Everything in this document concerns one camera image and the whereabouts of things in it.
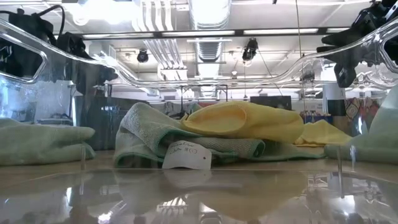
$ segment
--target ventilation duct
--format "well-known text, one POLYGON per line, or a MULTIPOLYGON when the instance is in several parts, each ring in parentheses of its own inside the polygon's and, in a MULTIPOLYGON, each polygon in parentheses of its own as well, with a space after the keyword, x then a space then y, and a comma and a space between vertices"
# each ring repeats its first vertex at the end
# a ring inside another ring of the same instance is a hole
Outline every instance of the ventilation duct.
MULTIPOLYGON (((231 0, 189 0, 192 29, 225 29, 228 24, 231 0)), ((195 43, 198 60, 198 72, 202 78, 214 78, 218 75, 222 42, 195 43)))

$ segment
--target pale green cloth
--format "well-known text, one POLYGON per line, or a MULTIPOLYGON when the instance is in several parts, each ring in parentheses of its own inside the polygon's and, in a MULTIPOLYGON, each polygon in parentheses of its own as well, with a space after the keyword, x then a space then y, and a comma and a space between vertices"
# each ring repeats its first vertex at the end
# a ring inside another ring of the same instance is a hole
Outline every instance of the pale green cloth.
POLYGON ((293 145, 281 149, 281 144, 265 143, 261 139, 226 139, 184 131, 180 128, 180 121, 169 118, 145 103, 136 103, 121 121, 116 134, 114 166, 158 167, 164 160, 168 146, 180 140, 209 149, 213 155, 212 164, 225 164, 240 159, 283 161, 323 157, 323 154, 302 152, 293 145))
POLYGON ((54 164, 95 156, 84 141, 94 135, 91 128, 23 124, 0 119, 0 166, 54 164))
POLYGON ((325 146, 329 158, 398 164, 398 86, 395 86, 377 111, 369 133, 352 138, 344 146, 325 146))

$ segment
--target towel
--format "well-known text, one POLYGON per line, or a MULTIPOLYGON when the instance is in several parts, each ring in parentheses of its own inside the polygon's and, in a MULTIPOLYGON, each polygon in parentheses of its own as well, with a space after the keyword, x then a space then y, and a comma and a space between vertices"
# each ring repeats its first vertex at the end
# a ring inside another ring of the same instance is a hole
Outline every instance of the towel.
POLYGON ((325 154, 336 159, 340 148, 342 159, 398 164, 397 127, 398 86, 395 86, 377 111, 368 133, 355 136, 342 146, 327 145, 325 154))
POLYGON ((0 119, 0 166, 54 164, 78 161, 81 149, 86 159, 95 157, 84 143, 94 135, 91 128, 23 124, 0 119))
POLYGON ((184 117, 182 129, 209 136, 293 143, 303 132, 303 120, 294 111, 233 101, 207 106, 184 117))
POLYGON ((240 159, 282 161, 293 158, 320 158, 297 150, 291 144, 264 143, 260 139, 226 139, 185 131, 180 121, 169 118, 144 103, 136 103, 121 121, 116 134, 114 166, 160 167, 168 146, 176 141, 189 141, 209 149, 212 164, 225 164, 240 159))
POLYGON ((350 139, 350 136, 322 119, 304 124, 304 132, 294 144, 299 147, 323 147, 326 144, 344 144, 350 139))

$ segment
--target wire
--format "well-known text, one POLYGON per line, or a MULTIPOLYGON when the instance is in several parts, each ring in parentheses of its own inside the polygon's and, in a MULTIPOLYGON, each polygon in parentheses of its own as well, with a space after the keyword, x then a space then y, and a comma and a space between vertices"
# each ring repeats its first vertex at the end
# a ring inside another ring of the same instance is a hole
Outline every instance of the wire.
MULTIPOLYGON (((267 66, 267 64, 266 64, 266 61, 265 61, 264 58, 262 57, 261 51, 260 51, 260 49, 259 49, 258 47, 257 47, 257 50, 259 51, 259 55, 261 56, 262 62, 264 63, 264 65, 265 65, 266 68, 267 68, 268 74, 271 76, 271 78, 273 78, 273 77, 272 77, 272 74, 271 74, 271 71, 269 70, 269 68, 268 68, 268 66, 267 66)), ((278 87, 278 85, 276 85, 276 83, 274 83, 274 85, 275 85, 276 88, 279 90, 280 95, 283 96, 282 91, 280 90, 280 88, 278 87)))
MULTIPOLYGON (((300 56, 302 57, 301 51, 301 33, 300 33, 300 17, 299 17, 299 4, 296 0, 296 14, 297 14, 297 30, 298 30, 298 46, 300 47, 300 56)), ((304 65, 302 65, 302 75, 304 74, 304 65)), ((304 89, 304 80, 302 81, 303 88, 303 104, 304 104, 304 123, 307 123, 307 109, 305 108, 305 89, 304 89)))
POLYGON ((9 15, 11 15, 11 14, 13 14, 13 12, 1 10, 0 14, 9 14, 9 15))
POLYGON ((296 15, 297 15, 298 45, 300 47, 300 56, 301 56, 302 53, 301 53, 300 18, 299 18, 299 5, 297 3, 297 0, 296 0, 296 15))
MULTIPOLYGON (((242 48, 241 48, 241 52, 239 53, 239 55, 241 55, 242 54, 242 51, 244 50, 244 48, 245 48, 246 46, 244 45, 242 48)), ((232 71, 231 71, 231 73, 233 72, 233 71, 235 71, 235 68, 236 68, 236 65, 238 64, 238 61, 239 61, 239 59, 236 59, 236 61, 235 61, 235 65, 234 65, 234 68, 232 68, 232 71)))
POLYGON ((244 96, 243 98, 247 100, 248 96, 246 95, 246 67, 243 67, 243 75, 244 75, 244 96))
POLYGON ((58 36, 61 36, 62 32, 63 32, 63 27, 65 26, 65 10, 63 9, 62 6, 60 6, 60 5, 52 6, 52 7, 48 8, 48 9, 38 13, 37 15, 38 16, 43 16, 44 14, 47 14, 48 12, 50 12, 50 11, 52 11, 54 9, 61 9, 61 11, 62 11, 61 28, 60 28, 60 32, 59 32, 59 35, 58 35, 58 36))

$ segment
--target handwritten label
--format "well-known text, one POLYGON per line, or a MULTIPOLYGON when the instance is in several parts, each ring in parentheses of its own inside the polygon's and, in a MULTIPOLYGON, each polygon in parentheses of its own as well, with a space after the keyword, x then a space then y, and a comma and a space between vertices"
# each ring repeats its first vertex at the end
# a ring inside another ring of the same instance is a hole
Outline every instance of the handwritten label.
POLYGON ((176 167, 210 170, 211 152, 207 148, 192 142, 173 142, 167 149, 162 168, 176 167))

